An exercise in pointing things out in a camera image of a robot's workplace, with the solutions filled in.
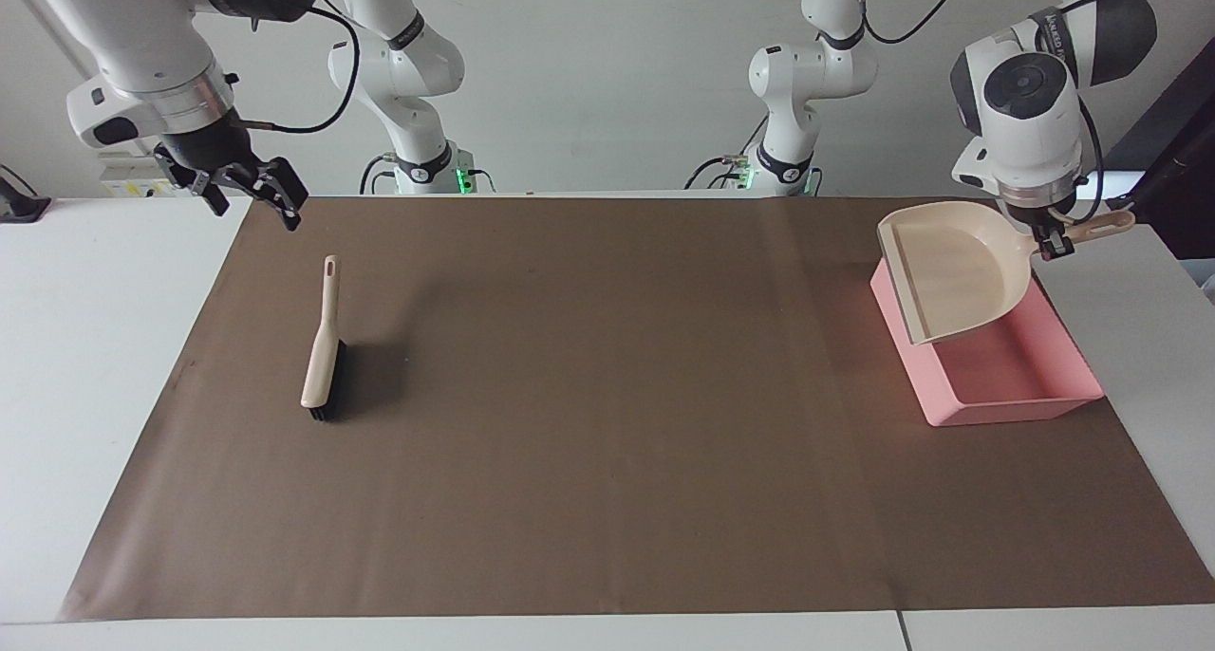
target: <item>gray wall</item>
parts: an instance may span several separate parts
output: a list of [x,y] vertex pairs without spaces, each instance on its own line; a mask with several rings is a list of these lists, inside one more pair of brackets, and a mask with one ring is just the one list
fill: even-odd
[[[797,0],[416,1],[468,62],[464,87],[434,101],[448,136],[514,192],[678,188],[705,158],[738,149],[763,118],[747,87],[751,55],[810,36]],[[870,0],[871,18],[882,33],[902,33],[934,1]],[[954,0],[906,45],[881,46],[869,94],[816,103],[821,193],[967,193],[949,180],[968,141],[949,68],[970,41],[1055,1]],[[1151,57],[1128,80],[1086,94],[1106,146],[1215,36],[1213,0],[1151,1],[1160,29]],[[73,145],[63,113],[80,77],[18,0],[0,0],[0,154],[53,193],[95,188],[100,168]],[[220,16],[197,24],[227,70],[241,73],[245,118],[311,124],[339,101],[324,67],[344,36],[337,26],[311,16],[256,34]],[[323,135],[260,132],[255,141],[264,158],[290,158],[313,193],[352,192],[363,164],[388,149],[357,106]]]

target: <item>pink container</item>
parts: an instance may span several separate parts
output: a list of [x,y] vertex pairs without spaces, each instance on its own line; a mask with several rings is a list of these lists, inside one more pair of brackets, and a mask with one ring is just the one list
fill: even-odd
[[1036,283],[1000,321],[929,345],[908,339],[885,260],[869,285],[933,426],[1041,421],[1104,396]]

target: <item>brush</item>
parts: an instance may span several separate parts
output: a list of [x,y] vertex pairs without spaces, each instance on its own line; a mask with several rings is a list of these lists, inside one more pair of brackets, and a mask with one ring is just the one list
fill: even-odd
[[312,419],[324,421],[333,417],[330,395],[338,366],[346,344],[338,336],[338,276],[340,266],[337,254],[324,259],[324,276],[321,287],[321,327],[312,340],[312,357],[304,375],[304,395],[300,406],[312,414]]

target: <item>white tabletop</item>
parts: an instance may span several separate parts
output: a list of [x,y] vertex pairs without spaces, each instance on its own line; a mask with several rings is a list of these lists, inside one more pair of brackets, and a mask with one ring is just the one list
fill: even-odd
[[[905,649],[893,612],[51,624],[247,209],[61,200],[0,227],[0,649]],[[1148,228],[1089,245],[1039,273],[1210,568],[1215,310]],[[1215,606],[905,617],[917,651],[1215,639]]]

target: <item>dustpan handle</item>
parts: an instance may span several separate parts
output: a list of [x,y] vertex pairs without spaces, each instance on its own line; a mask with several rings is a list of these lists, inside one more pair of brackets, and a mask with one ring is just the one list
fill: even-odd
[[1111,237],[1129,232],[1135,226],[1135,215],[1129,210],[1115,210],[1087,220],[1085,223],[1075,223],[1067,228],[1067,237],[1072,243],[1086,243],[1097,240],[1098,237]]

